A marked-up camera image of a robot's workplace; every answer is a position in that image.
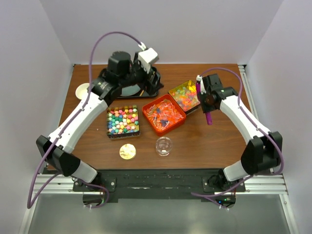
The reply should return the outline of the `orange lollipop box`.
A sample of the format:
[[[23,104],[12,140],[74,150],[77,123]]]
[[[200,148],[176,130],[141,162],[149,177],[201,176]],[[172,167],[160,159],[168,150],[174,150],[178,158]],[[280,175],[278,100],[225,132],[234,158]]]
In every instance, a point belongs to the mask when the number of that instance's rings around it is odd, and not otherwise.
[[[186,114],[169,94],[144,105],[142,112],[159,137],[181,126],[186,120]]]

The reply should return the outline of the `purple plastic scoop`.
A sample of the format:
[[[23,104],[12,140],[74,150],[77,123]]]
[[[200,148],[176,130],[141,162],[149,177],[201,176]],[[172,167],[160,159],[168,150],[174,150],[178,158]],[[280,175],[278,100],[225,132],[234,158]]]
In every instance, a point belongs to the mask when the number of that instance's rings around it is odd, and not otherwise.
[[[203,95],[201,94],[201,86],[200,81],[196,82],[196,93],[197,93],[197,99],[200,102],[200,106],[202,109],[202,112],[205,114],[205,118],[208,125],[212,125],[212,117],[210,112],[208,111],[208,107],[205,104],[205,101],[203,100]]]

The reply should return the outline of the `star candy tin box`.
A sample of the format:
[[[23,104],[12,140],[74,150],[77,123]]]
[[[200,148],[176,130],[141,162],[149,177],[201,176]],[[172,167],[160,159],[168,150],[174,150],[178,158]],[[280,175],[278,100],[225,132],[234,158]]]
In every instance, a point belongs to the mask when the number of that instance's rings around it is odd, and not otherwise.
[[[138,107],[136,105],[108,108],[106,117],[106,134],[109,139],[140,135]]]

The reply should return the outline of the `clear plastic jar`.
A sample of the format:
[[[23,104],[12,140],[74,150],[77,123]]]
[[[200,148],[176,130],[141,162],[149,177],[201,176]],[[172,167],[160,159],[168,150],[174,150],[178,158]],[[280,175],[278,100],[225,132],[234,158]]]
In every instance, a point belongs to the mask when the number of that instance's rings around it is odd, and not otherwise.
[[[160,137],[156,141],[156,152],[160,156],[168,156],[173,148],[173,142],[168,137]]]

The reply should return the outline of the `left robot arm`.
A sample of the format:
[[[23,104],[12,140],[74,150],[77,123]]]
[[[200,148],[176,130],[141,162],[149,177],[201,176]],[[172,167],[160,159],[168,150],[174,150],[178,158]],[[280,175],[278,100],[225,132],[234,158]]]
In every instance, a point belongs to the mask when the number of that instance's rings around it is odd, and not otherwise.
[[[36,145],[42,158],[62,175],[84,181],[89,191],[98,190],[99,172],[72,154],[75,145],[97,116],[121,95],[123,88],[138,85],[149,95],[163,88],[160,74],[153,66],[158,59],[153,48],[137,52],[133,59],[127,52],[114,52],[67,119],[48,137],[38,137]]]

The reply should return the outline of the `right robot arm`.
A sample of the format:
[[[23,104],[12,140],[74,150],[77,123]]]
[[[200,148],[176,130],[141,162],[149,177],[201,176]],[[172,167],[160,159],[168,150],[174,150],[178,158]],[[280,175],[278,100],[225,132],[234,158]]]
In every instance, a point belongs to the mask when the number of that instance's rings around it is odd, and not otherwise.
[[[246,147],[239,161],[210,176],[206,184],[224,192],[234,189],[234,184],[244,178],[284,166],[282,135],[266,128],[247,109],[241,92],[233,87],[223,87],[217,74],[196,77],[196,93],[206,121],[212,124],[211,112],[220,110],[241,133]]]

